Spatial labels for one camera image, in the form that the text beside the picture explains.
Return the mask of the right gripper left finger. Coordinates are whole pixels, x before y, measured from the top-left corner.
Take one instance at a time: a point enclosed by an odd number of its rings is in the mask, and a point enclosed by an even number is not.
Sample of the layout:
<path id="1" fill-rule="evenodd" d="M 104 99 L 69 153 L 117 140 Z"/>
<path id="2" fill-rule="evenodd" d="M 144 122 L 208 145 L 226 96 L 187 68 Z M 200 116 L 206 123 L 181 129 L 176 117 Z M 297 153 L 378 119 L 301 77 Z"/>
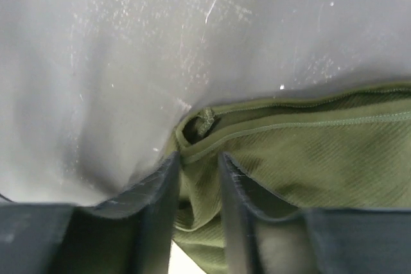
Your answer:
<path id="1" fill-rule="evenodd" d="M 95 206 L 1 204 L 2 273 L 167 273 L 180 155 Z"/>

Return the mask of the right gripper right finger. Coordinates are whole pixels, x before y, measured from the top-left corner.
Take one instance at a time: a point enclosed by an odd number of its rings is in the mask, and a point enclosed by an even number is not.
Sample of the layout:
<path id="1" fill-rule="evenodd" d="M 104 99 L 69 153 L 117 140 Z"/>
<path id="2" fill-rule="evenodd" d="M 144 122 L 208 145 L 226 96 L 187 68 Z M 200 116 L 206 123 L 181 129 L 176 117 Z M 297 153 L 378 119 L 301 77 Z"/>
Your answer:
<path id="1" fill-rule="evenodd" d="M 300 208 L 218 159 L 229 273 L 409 273 L 410 210 Z"/>

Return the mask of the olive green underwear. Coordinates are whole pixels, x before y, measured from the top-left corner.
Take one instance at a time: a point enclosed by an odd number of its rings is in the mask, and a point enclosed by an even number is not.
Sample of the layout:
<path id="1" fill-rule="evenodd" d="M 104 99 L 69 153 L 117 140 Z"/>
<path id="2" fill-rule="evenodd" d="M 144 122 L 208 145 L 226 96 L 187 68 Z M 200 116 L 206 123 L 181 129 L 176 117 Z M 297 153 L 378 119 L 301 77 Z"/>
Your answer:
<path id="1" fill-rule="evenodd" d="M 300 207 L 409 207 L 410 82 L 204 108 L 166 150 L 181 159 L 174 240 L 206 273 L 227 273 L 218 155 Z"/>

